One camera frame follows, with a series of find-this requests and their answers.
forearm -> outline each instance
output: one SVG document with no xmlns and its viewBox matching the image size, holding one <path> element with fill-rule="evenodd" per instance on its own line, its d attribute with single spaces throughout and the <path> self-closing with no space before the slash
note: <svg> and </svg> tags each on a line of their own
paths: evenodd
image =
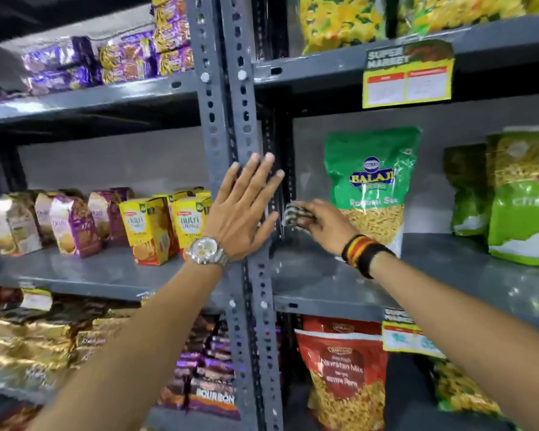
<svg viewBox="0 0 539 431">
<path fill-rule="evenodd" d="M 387 253 L 371 274 L 452 362 L 528 431 L 539 430 L 539 331 Z"/>
<path fill-rule="evenodd" d="M 29 431 L 138 431 L 222 269 L 187 262 L 72 377 Z"/>
</svg>

watch face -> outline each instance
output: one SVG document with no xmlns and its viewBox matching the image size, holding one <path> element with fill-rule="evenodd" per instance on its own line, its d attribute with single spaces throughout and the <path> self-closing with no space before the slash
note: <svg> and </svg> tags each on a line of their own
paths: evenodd
<svg viewBox="0 0 539 431">
<path fill-rule="evenodd" d="M 192 251 L 194 252 L 198 263 L 211 261 L 211 258 L 216 255 L 217 250 L 217 242 L 209 237 L 198 239 L 192 245 Z"/>
</svg>

person's right hand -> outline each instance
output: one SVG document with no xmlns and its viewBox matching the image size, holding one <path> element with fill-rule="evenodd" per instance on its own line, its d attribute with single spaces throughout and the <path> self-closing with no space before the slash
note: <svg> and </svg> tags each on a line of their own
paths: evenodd
<svg viewBox="0 0 539 431">
<path fill-rule="evenodd" d="M 347 243 L 359 234 L 345 215 L 330 203 L 315 199 L 310 202 L 296 201 L 317 217 L 317 223 L 309 218 L 301 217 L 298 225 L 308 230 L 313 238 L 323 246 L 324 250 L 341 257 Z"/>
</svg>

lime green snack bag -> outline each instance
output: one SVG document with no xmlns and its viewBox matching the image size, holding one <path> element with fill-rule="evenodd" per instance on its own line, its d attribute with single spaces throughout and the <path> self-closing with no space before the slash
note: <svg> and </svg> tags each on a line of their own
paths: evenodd
<svg viewBox="0 0 539 431">
<path fill-rule="evenodd" d="M 403 203 L 420 143 L 417 127 L 331 133 L 325 141 L 331 202 L 360 233 L 386 245 L 398 257 Z"/>
<path fill-rule="evenodd" d="M 456 236 L 484 236 L 491 212 L 485 144 L 445 148 L 443 169 L 455 188 L 451 230 Z"/>
<path fill-rule="evenodd" d="M 513 128 L 495 153 L 489 253 L 539 266 L 539 128 Z"/>
</svg>

hand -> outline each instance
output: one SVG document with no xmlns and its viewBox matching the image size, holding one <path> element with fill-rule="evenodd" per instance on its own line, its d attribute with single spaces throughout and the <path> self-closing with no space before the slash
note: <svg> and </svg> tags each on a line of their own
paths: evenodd
<svg viewBox="0 0 539 431">
<path fill-rule="evenodd" d="M 308 230 L 323 249 L 341 257 L 347 243 L 359 234 L 349 219 L 330 203 L 315 199 L 310 202 L 296 201 L 317 217 L 317 223 L 309 218 L 299 218 L 298 225 Z"/>
<path fill-rule="evenodd" d="M 267 153 L 258 167 L 260 156 L 253 153 L 239 178 L 240 165 L 236 162 L 223 179 L 203 236 L 216 239 L 229 260 L 240 260 L 257 251 L 271 235 L 279 218 L 275 211 L 258 226 L 267 203 L 284 176 L 280 169 L 266 184 L 274 159 L 273 154 Z"/>
</svg>

